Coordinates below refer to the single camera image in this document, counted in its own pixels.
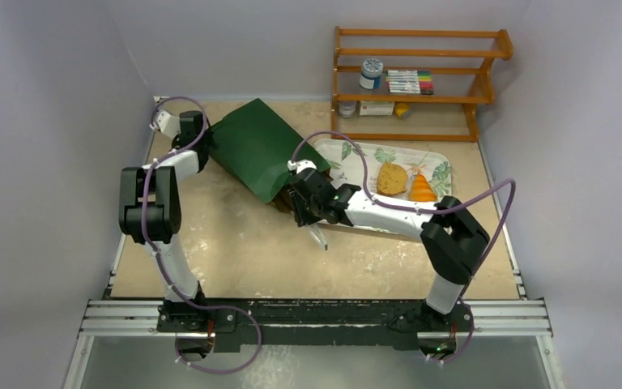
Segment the green paper bag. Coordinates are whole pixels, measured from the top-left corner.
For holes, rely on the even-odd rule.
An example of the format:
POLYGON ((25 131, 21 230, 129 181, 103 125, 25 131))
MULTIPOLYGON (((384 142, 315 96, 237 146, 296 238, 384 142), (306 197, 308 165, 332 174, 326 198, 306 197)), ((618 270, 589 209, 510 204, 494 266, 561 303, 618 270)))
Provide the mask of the green paper bag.
POLYGON ((263 203, 272 202, 292 175, 288 161, 303 137, 260 99, 211 127, 210 157, 263 203))

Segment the metal tongs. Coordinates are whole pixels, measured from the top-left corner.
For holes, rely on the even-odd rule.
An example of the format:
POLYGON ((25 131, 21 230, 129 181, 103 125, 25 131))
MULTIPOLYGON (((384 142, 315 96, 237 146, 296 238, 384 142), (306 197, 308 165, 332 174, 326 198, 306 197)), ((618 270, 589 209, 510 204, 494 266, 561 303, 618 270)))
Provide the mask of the metal tongs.
POLYGON ((313 240, 319 245, 322 250, 328 250, 328 242, 324 233, 318 224, 306 225, 307 230, 311 234, 313 240))

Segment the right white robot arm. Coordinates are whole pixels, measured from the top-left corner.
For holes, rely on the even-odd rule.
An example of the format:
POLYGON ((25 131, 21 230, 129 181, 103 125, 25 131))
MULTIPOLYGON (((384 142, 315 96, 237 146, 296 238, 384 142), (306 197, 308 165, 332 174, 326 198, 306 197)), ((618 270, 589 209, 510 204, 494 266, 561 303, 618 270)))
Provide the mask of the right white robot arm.
POLYGON ((472 281, 490 237, 476 218, 452 196, 414 203, 366 192, 358 185, 334 187, 309 161, 291 162, 290 198, 295 221, 318 221, 386 230, 419 239, 435 271, 424 300, 424 323, 441 330, 454 319, 454 307, 472 281))

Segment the orange fake croissant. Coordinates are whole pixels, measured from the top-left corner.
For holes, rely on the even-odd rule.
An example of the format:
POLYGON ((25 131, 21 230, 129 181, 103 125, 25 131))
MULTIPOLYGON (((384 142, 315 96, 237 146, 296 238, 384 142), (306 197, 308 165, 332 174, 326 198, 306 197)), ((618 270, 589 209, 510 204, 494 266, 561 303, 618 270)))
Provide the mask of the orange fake croissant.
POLYGON ((420 173, 414 176, 413 182, 411 184, 411 191, 408 197, 411 201, 418 203, 437 201, 437 195, 435 191, 429 185, 425 176, 420 173))

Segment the brown fake bread roll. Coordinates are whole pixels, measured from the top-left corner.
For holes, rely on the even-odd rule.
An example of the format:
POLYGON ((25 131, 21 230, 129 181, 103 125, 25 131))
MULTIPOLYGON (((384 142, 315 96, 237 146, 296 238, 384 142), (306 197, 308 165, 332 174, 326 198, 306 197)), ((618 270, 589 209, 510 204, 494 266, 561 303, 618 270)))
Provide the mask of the brown fake bread roll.
POLYGON ((409 176, 400 165, 384 163, 377 176, 377 193, 394 197, 407 191, 409 176))

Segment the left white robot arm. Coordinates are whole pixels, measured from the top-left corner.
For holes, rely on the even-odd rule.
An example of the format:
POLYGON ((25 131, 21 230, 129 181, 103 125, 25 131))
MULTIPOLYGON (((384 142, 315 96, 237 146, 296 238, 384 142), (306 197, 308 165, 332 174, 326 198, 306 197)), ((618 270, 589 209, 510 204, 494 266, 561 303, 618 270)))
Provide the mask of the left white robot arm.
POLYGON ((209 310, 179 238, 179 183, 200 173, 208 162, 209 122, 195 110, 177 116, 162 110, 155 122, 160 133, 171 138, 171 149, 151 163, 121 171, 119 226, 159 268, 165 287, 160 322, 200 331, 208 324, 209 310))

